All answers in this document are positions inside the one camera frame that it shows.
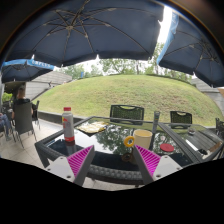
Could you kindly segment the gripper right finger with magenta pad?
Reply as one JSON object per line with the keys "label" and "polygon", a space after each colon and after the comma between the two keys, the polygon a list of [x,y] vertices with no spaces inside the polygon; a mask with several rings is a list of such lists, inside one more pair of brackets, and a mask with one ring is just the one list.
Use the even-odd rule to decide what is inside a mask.
{"label": "gripper right finger with magenta pad", "polygon": [[170,156],[159,156],[138,145],[134,146],[133,155],[145,185],[182,169]]}

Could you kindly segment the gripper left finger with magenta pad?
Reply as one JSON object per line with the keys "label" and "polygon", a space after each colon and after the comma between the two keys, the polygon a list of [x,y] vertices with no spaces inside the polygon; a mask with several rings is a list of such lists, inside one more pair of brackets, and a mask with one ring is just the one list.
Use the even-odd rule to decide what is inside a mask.
{"label": "gripper left finger with magenta pad", "polygon": [[93,145],[65,157],[60,156],[45,168],[46,171],[82,186],[95,155]]}

